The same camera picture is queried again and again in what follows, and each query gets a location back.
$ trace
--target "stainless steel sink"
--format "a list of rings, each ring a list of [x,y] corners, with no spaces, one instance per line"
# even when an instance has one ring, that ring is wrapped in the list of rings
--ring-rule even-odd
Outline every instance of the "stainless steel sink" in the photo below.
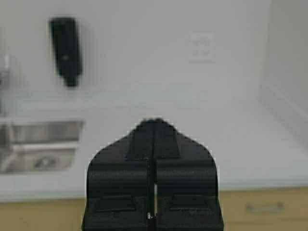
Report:
[[[0,173],[69,167],[82,127],[82,121],[0,125]]]

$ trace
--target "cabinet handle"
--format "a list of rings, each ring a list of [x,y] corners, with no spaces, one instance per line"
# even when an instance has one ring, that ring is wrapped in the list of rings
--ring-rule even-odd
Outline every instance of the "cabinet handle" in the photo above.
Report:
[[[252,203],[246,204],[246,212],[247,213],[279,213],[284,210],[284,203],[283,202],[277,202],[274,205],[260,205],[256,206]]]

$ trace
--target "wooden cabinet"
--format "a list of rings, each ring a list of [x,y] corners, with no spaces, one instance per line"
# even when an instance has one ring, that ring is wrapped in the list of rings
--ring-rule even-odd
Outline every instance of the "wooden cabinet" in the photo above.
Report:
[[[226,231],[308,231],[308,188],[221,192]]]
[[[308,231],[308,188],[220,192],[225,231]],[[1,230],[79,231],[84,199],[0,204]]]
[[[84,200],[0,204],[1,230],[79,231]]]

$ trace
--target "white countertop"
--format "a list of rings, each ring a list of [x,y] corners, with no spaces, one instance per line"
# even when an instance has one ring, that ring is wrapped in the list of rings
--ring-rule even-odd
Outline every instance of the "white countertop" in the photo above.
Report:
[[[86,169],[103,147],[122,138],[143,118],[162,117],[209,150],[219,189],[308,186],[308,151],[257,100],[212,108],[101,107],[75,112],[24,114],[13,121],[83,118],[81,147],[63,172],[0,176],[0,201],[85,197]]]

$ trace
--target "outlet cover plate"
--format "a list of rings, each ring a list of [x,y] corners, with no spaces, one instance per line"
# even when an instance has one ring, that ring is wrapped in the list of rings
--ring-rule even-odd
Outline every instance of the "outlet cover plate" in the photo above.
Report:
[[[212,63],[215,61],[215,32],[194,31],[189,37],[189,62]]]

